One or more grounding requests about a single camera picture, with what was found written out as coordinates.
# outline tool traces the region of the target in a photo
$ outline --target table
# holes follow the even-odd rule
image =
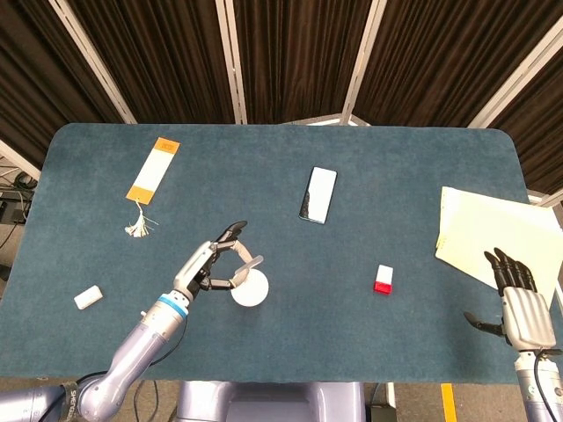
[[[137,217],[125,195],[159,136],[181,146],[145,208],[159,225],[137,239],[123,230]],[[314,165],[339,173],[325,225],[298,217]],[[442,186],[527,200],[498,130],[70,124],[0,302],[0,375],[108,368],[193,251],[245,219],[268,298],[246,309],[202,292],[186,338],[149,378],[515,382],[515,353],[463,317],[498,321],[498,295],[434,258]],[[395,269],[390,296],[372,292],[379,264]],[[218,265],[224,276],[238,262]],[[73,297],[93,284],[104,299],[78,310]]]

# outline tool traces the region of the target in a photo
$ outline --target white tassel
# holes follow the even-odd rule
[[[125,228],[125,231],[127,231],[127,233],[132,237],[145,237],[149,234],[149,231],[147,229],[153,229],[147,226],[145,220],[148,220],[149,222],[153,221],[143,215],[143,209],[139,205],[138,201],[135,201],[135,204],[137,204],[137,206],[139,207],[139,218],[137,218],[137,222],[135,224],[127,226]]]

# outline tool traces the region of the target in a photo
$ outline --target white disc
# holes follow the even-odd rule
[[[246,280],[237,288],[230,291],[236,303],[242,306],[256,306],[266,299],[268,283],[266,275],[256,269],[250,270]]]

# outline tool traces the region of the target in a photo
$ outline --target paper stack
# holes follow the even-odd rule
[[[483,256],[495,247],[529,267],[549,306],[563,264],[563,230],[553,210],[443,187],[436,257],[496,288]]]

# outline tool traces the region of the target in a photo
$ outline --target smartphone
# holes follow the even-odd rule
[[[309,222],[325,224],[338,173],[313,167],[299,216]]]

